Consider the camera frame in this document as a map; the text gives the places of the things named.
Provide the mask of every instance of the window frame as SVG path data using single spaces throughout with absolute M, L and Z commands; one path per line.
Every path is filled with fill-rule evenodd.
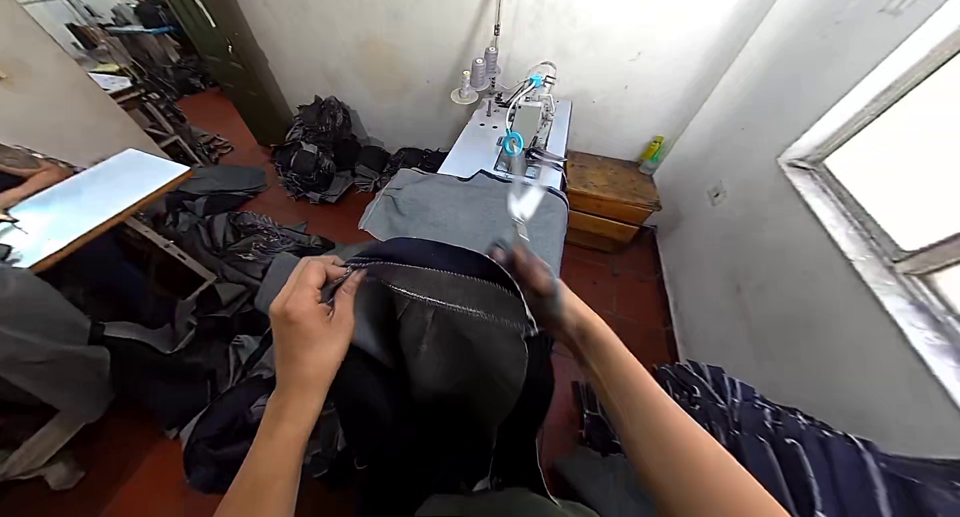
M 960 232 L 916 251 L 905 251 L 826 165 L 834 151 L 958 55 L 960 0 L 949 0 L 791 145 L 777 163 L 960 406 L 960 316 L 927 282 L 932 273 L 960 263 Z

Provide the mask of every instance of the red floor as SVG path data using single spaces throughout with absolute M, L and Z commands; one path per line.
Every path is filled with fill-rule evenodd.
M 257 145 L 222 94 L 210 91 L 179 104 L 192 123 L 233 142 L 236 149 L 222 162 L 261 166 L 267 171 L 270 188 L 244 209 L 269 215 L 282 224 L 306 221 L 309 232 L 340 243 L 371 238 L 356 227 L 374 195 L 350 192 L 333 205 L 294 202 L 278 184 L 269 150 Z M 660 267 L 654 233 L 644 228 L 622 253 L 597 253 L 567 245 L 560 276 L 650 365 L 677 356 Z M 541 448 L 548 478 L 561 488 L 550 463 L 576 444 L 577 414 L 570 381 L 584 376 L 569 352 L 560 347 L 553 361 L 557 385 Z M 202 517 L 212 515 L 220 499 L 187 486 L 180 444 L 165 438 L 150 416 L 131 404 L 114 403 L 100 421 L 80 432 L 71 447 L 87 470 L 76 487 L 51 492 L 40 479 L 0 483 L 0 513 L 10 517 Z M 351 515 L 353 495 L 350 487 L 331 488 L 305 479 L 296 513 Z

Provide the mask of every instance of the thread spool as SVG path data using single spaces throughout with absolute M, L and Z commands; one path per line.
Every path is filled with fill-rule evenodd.
M 471 71 L 463 71 L 460 87 L 450 93 L 450 100 L 458 105 L 472 105 L 480 96 L 471 87 Z
M 490 85 L 487 80 L 487 62 L 483 57 L 477 57 L 470 66 L 470 87 L 474 91 L 483 91 Z
M 483 53 L 483 60 L 486 61 L 486 79 L 493 80 L 500 74 L 500 67 L 497 65 L 500 51 L 496 46 L 490 46 Z

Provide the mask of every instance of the person's right hand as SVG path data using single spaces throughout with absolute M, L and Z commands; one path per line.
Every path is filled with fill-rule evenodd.
M 536 322 L 579 357 L 586 328 L 603 319 L 525 246 L 513 245 L 510 253 L 493 248 L 489 256 L 516 278 Z
M 333 307 L 320 301 L 324 283 L 347 273 L 340 264 L 336 256 L 302 259 L 270 304 L 275 392 L 294 400 L 323 404 L 354 337 L 354 296 L 366 272 L 354 272 L 340 285 Z

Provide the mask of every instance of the drawer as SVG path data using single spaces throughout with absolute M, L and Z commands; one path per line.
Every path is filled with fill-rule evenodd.
M 653 213 L 652 210 L 646 207 L 624 204 L 613 200 L 604 200 L 602 198 L 581 194 L 572 189 L 566 193 L 566 197 L 570 201 L 570 209 L 574 211 L 598 215 L 631 225 L 642 225 L 643 221 L 647 220 L 647 217 Z
M 565 242 L 578 247 L 584 247 L 586 249 L 603 251 L 604 253 L 619 251 L 627 246 L 626 243 L 621 243 L 618 240 L 610 239 L 602 235 L 597 235 L 595 233 L 590 233 L 588 231 L 583 231 L 582 229 L 576 228 L 569 228 L 566 231 Z
M 587 215 L 580 211 L 570 211 L 570 220 L 567 227 L 588 231 L 621 243 L 630 242 L 638 230 L 641 229 L 639 226 L 625 225 L 618 221 L 612 221 L 595 215 Z

